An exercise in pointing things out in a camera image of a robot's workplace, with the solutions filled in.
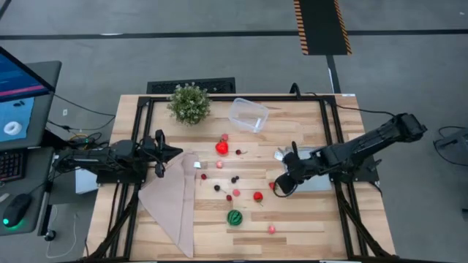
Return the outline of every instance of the gray floor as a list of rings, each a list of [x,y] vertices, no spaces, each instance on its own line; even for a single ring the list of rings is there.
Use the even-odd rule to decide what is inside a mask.
[[[463,0],[341,0],[349,30],[468,28]],[[173,31],[295,29],[291,1],[280,0],[16,0],[0,21],[0,34],[101,34]],[[468,126],[468,36],[350,37],[352,56],[336,56],[341,89],[362,108],[414,113],[429,131],[411,145],[379,153],[381,187],[398,255],[412,259],[468,262],[468,169],[444,162],[432,140],[446,125]],[[285,92],[297,82],[303,92],[330,93],[323,56],[302,56],[297,37],[204,39],[109,39],[1,41],[24,62],[63,62],[57,93],[84,106],[113,113],[121,94],[141,94],[152,80],[235,77],[238,92]],[[68,116],[62,110],[68,109]],[[99,126],[89,115],[54,100],[50,119],[76,127]],[[367,129],[386,121],[363,115]],[[70,134],[51,127],[68,138]],[[111,127],[103,129],[109,136]],[[62,234],[51,254],[73,241],[82,255],[93,196],[59,206],[54,229]],[[35,233],[0,237],[0,262],[49,262],[47,244]]]

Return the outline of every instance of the potted plant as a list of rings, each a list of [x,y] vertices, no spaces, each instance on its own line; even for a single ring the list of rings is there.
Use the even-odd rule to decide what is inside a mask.
[[[187,126],[201,122],[210,114],[210,99],[206,89],[201,90],[195,83],[186,83],[185,87],[177,85],[169,100],[167,108],[172,111],[171,117]]]

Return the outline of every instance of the clear plastic container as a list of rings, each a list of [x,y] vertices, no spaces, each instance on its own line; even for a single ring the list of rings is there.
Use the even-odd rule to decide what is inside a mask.
[[[229,120],[241,130],[259,133],[268,118],[268,109],[246,99],[234,99]]]

